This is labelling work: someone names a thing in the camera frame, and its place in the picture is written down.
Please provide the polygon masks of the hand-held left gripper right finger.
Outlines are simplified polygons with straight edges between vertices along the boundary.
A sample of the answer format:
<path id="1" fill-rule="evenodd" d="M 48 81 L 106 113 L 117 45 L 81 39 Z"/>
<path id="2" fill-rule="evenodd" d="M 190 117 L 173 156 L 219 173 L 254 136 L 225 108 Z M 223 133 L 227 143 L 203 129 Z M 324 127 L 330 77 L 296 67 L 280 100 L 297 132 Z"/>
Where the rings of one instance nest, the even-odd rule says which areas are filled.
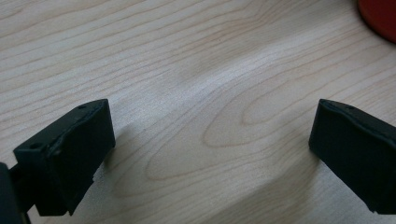
<path id="1" fill-rule="evenodd" d="M 309 148 L 370 211 L 396 215 L 396 127 L 352 105 L 321 99 Z"/>

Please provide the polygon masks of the red round object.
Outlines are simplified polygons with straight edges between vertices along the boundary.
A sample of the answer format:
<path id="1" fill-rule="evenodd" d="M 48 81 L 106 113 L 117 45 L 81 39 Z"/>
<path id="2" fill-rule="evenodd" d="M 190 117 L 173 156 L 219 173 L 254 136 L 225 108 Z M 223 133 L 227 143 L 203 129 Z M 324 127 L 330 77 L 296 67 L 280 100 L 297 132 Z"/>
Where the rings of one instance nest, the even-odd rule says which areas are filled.
<path id="1" fill-rule="evenodd" d="M 358 0 L 358 9 L 371 29 L 396 44 L 396 0 Z"/>

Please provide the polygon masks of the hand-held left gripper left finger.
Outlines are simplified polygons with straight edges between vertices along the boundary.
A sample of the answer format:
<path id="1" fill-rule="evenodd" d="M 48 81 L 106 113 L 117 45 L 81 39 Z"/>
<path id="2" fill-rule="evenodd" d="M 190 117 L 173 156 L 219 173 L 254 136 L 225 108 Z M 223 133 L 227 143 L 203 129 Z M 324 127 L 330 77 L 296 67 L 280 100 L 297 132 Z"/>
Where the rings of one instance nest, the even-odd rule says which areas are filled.
<path id="1" fill-rule="evenodd" d="M 21 209 L 73 214 L 116 145 L 107 99 L 79 105 L 14 149 Z"/>

